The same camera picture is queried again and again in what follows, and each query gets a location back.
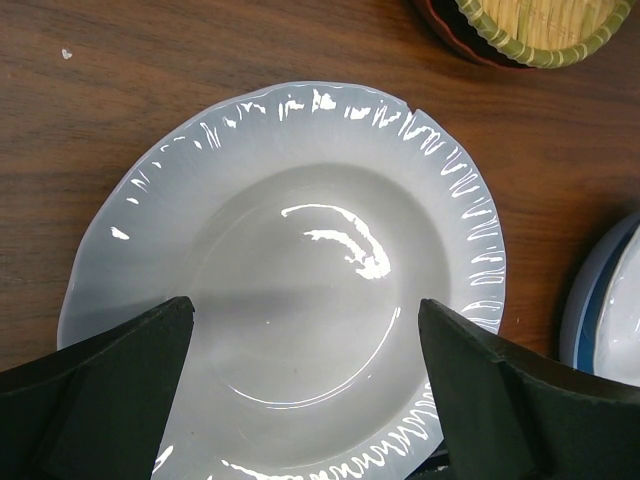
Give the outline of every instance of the wooden table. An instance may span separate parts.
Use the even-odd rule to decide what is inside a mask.
[[[211,104],[301,79],[390,92],[468,149],[507,244],[501,333],[555,354],[580,263],[640,209],[639,29],[635,9],[582,64],[506,72],[452,54],[406,0],[5,0],[0,370],[55,349],[80,238],[140,155]]]

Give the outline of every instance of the bamboo basket lid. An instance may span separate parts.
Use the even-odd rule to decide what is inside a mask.
[[[571,65],[593,54],[609,41],[635,3],[635,0],[455,1],[469,24],[490,45],[511,60],[538,68]]]

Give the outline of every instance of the plate center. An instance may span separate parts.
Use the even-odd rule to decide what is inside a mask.
[[[245,439],[224,450],[308,464],[382,428],[422,387],[417,309],[448,301],[445,258],[420,207],[366,170],[295,169],[228,202],[177,289],[196,308],[196,408],[224,399]]]

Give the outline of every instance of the white bowl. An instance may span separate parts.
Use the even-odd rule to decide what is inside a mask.
[[[640,228],[626,246],[605,295],[594,373],[640,387]]]
[[[82,240],[58,344],[188,295],[155,479],[404,479],[442,440],[420,300],[497,332],[504,282],[489,191],[431,118],[284,84],[205,110],[127,173]]]

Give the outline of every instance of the glossy ceramic surface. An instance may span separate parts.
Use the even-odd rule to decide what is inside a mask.
[[[154,479],[400,480],[442,440],[419,301],[497,332],[505,268],[489,191],[429,116],[366,87],[278,85],[129,171],[82,240],[58,343],[188,295]]]
[[[596,375],[640,387],[640,229],[609,284],[594,357]]]
[[[640,223],[640,213],[616,224],[591,251],[567,298],[560,330],[560,361],[593,374],[596,329],[609,282]]]

